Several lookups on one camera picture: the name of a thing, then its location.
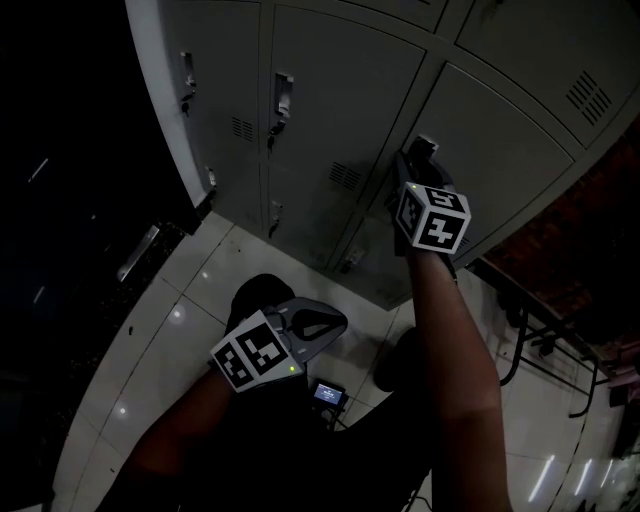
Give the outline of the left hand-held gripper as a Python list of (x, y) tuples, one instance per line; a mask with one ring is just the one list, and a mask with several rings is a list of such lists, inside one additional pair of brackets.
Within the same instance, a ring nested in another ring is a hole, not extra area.
[(301, 375), (306, 363), (347, 329), (332, 306), (296, 297), (243, 320), (210, 351), (235, 392)]

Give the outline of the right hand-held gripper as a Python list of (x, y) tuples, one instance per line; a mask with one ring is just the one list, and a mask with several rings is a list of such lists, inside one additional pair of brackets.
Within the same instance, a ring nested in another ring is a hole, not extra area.
[(392, 217), (395, 251), (406, 248), (453, 255), (471, 221), (467, 198), (429, 158), (396, 154), (385, 207)]

